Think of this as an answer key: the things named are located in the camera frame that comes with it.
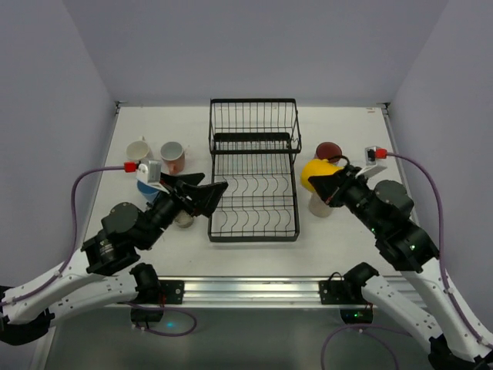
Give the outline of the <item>blue tumbler cup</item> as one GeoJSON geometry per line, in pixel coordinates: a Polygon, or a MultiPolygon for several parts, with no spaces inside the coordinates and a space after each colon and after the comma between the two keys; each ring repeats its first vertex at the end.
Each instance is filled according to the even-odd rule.
{"type": "Polygon", "coordinates": [[[148,203],[153,203],[160,193],[160,190],[149,186],[148,184],[138,180],[136,183],[137,190],[144,196],[148,203]]]}

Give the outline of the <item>iridescent pink mug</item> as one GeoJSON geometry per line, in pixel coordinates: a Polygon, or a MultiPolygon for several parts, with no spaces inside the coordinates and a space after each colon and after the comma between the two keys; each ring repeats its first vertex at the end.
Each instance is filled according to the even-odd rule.
{"type": "Polygon", "coordinates": [[[308,209],[319,218],[326,218],[332,214],[332,208],[325,204],[316,193],[311,194],[308,209]]]}

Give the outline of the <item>beige speckled cup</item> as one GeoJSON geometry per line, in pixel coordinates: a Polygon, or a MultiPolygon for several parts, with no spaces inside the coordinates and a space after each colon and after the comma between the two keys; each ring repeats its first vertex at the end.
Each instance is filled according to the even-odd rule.
{"type": "Polygon", "coordinates": [[[179,213],[173,223],[179,228],[188,228],[193,225],[194,219],[187,212],[179,213]]]}

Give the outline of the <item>yellow mug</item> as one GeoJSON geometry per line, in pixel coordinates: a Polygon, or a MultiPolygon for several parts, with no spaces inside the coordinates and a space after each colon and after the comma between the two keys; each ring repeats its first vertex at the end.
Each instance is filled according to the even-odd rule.
{"type": "Polygon", "coordinates": [[[342,166],[333,164],[328,159],[312,159],[301,170],[301,186],[309,192],[314,193],[315,189],[309,182],[310,177],[329,176],[335,174],[337,171],[342,169],[342,166]]]}

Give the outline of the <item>salmon floral mug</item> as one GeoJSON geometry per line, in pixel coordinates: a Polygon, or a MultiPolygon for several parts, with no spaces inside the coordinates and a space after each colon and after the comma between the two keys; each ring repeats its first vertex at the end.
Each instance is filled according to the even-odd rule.
{"type": "Polygon", "coordinates": [[[160,156],[170,174],[175,175],[184,170],[186,157],[184,148],[180,143],[176,141],[164,143],[160,149],[160,156]]]}

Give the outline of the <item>pink floral mug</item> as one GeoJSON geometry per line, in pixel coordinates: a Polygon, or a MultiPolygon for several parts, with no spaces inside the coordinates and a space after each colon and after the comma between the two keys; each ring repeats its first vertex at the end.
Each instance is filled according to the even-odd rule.
{"type": "Polygon", "coordinates": [[[342,155],[342,149],[333,142],[322,142],[315,149],[314,158],[319,160],[325,160],[335,158],[342,155]]]}

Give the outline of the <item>white ceramic mug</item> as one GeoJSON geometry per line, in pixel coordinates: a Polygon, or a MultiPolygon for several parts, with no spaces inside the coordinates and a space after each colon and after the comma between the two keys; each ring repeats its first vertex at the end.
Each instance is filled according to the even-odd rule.
{"type": "Polygon", "coordinates": [[[140,136],[126,147],[126,158],[128,161],[141,162],[143,160],[153,160],[154,155],[151,146],[144,136],[140,136]]]}

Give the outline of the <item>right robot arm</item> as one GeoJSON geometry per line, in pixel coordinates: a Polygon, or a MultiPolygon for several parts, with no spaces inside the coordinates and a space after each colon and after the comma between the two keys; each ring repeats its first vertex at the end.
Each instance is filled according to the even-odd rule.
{"type": "Polygon", "coordinates": [[[488,369],[492,363],[492,334],[470,309],[476,325],[468,328],[453,308],[453,286],[441,274],[439,250],[428,233],[411,220],[413,200],[394,180],[367,185],[363,170],[350,164],[335,166],[311,160],[301,183],[330,207],[346,207],[375,237],[380,255],[415,289],[425,304],[420,308],[395,291],[367,263],[344,275],[361,288],[363,298],[392,317],[426,351],[435,369],[488,369]]]}

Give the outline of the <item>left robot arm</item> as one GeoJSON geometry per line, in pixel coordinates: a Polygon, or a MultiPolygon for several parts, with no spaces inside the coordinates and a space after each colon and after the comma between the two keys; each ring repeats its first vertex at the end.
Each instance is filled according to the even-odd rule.
{"type": "Polygon", "coordinates": [[[60,321],[108,304],[158,304],[164,295],[151,264],[140,262],[176,217],[211,217],[228,184],[203,185],[204,173],[163,174],[158,195],[140,210],[115,205],[101,230],[65,263],[18,287],[1,289],[1,340],[24,345],[60,321]]]}

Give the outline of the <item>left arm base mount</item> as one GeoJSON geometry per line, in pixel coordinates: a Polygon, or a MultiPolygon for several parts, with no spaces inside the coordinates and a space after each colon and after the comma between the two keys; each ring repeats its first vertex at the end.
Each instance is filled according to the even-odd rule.
{"type": "MultiPolygon", "coordinates": [[[[183,280],[160,280],[159,283],[159,288],[151,288],[139,293],[137,298],[132,301],[133,304],[165,307],[167,304],[183,303],[185,285],[183,280]]],[[[156,326],[163,316],[162,311],[147,311],[141,308],[131,308],[130,311],[131,322],[145,328],[156,326]]]]}

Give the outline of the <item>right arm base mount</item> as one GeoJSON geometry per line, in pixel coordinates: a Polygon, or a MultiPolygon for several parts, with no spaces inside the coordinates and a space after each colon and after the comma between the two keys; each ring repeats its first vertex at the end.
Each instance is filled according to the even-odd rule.
{"type": "Polygon", "coordinates": [[[356,272],[332,273],[318,281],[318,294],[322,305],[337,305],[342,322],[346,325],[372,324],[374,304],[363,298],[361,288],[369,275],[356,272]]]}

